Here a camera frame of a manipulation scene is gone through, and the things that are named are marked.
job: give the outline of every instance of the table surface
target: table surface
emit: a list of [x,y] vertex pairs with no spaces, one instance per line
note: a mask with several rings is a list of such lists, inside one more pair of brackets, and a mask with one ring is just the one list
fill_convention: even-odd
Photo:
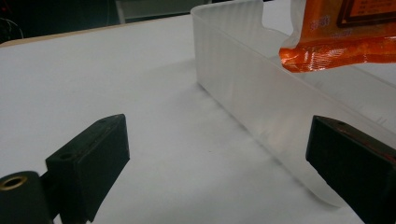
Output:
[[[288,15],[287,4],[265,11]],[[305,189],[197,84],[191,16],[3,47],[0,67],[0,176],[42,175],[52,152],[125,114],[131,160],[94,223],[361,223]]]

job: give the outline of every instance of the orange plastic bag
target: orange plastic bag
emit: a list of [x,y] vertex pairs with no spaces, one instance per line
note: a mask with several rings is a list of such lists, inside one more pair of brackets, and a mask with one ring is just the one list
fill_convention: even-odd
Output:
[[291,72],[396,62],[396,0],[291,2],[294,32],[279,51]]

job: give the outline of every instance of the orange packet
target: orange packet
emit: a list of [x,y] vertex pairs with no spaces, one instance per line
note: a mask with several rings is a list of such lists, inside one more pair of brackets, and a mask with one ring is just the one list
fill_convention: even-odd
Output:
[[396,0],[291,2],[294,32],[279,51],[282,65],[291,72],[396,63]]

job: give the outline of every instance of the clear plastic container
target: clear plastic container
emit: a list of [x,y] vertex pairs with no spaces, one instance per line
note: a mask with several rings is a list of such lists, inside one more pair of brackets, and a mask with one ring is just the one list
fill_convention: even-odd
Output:
[[396,147],[396,88],[354,66],[292,74],[288,37],[262,26],[262,0],[196,7],[198,82],[323,201],[346,205],[305,160],[312,117],[340,119]]

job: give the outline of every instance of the snack package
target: snack package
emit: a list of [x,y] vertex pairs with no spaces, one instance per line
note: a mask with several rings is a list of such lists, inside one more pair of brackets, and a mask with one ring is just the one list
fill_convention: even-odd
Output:
[[291,72],[396,63],[396,0],[291,0],[291,19],[279,51]]

